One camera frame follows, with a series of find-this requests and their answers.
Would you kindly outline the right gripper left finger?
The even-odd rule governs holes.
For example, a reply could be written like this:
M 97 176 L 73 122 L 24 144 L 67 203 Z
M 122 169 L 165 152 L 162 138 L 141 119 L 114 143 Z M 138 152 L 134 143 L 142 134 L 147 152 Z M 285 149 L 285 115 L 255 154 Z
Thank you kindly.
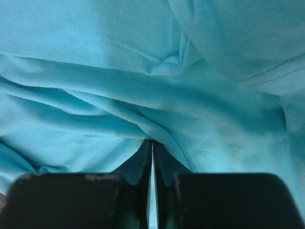
M 3 229 L 146 229 L 152 142 L 110 173 L 27 173 L 10 187 Z

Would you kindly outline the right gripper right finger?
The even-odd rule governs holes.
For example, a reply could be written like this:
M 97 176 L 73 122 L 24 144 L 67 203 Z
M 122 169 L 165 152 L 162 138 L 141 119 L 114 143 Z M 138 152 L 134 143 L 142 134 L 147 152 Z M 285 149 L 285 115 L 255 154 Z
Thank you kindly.
M 153 143 L 160 229 L 302 229 L 285 183 L 269 173 L 193 173 Z

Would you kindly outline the turquoise t-shirt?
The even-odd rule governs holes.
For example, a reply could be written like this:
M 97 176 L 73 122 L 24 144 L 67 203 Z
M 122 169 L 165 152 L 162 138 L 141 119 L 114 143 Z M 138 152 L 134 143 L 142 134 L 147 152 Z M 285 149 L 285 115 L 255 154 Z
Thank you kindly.
M 304 1 L 1 1 L 1 194 L 145 139 L 196 173 L 276 175 L 304 217 Z

